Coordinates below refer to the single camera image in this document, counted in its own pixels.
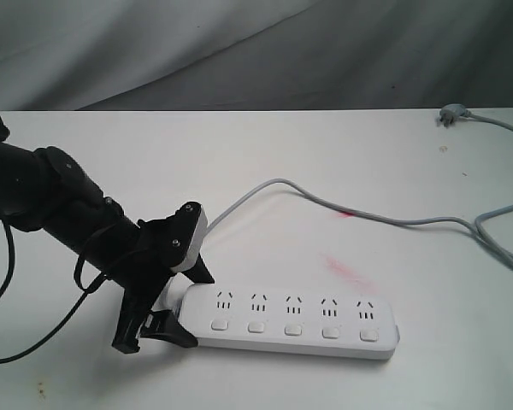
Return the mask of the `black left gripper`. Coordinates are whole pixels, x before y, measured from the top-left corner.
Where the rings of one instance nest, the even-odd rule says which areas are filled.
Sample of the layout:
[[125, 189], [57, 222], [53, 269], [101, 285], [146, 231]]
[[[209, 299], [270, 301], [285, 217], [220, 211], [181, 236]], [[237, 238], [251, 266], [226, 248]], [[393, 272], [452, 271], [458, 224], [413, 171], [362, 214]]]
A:
[[174, 214], [166, 219], [140, 220], [135, 248], [110, 267], [110, 279], [124, 289], [112, 347], [123, 354], [139, 351], [139, 339], [153, 339], [193, 349], [198, 340], [177, 320], [172, 310], [152, 308], [169, 280], [182, 273], [194, 284], [213, 284], [215, 279], [198, 255], [183, 272], [171, 270], [170, 229]]

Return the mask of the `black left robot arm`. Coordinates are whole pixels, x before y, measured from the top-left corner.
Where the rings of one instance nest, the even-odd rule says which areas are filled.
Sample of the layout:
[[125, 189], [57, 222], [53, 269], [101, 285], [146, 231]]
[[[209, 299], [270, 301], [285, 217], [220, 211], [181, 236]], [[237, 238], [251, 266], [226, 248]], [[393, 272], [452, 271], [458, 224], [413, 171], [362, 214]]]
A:
[[77, 255], [74, 281], [85, 264], [98, 271], [80, 286], [82, 296], [106, 281], [123, 289], [112, 345], [125, 354], [139, 351], [139, 340], [162, 340], [194, 348], [198, 340], [169, 310], [154, 304], [176, 274], [195, 284], [213, 277], [200, 249], [208, 221], [198, 202], [183, 204], [164, 219], [131, 221], [121, 205], [69, 154], [54, 146], [29, 151], [8, 143], [0, 116], [0, 222], [13, 231], [48, 232]]

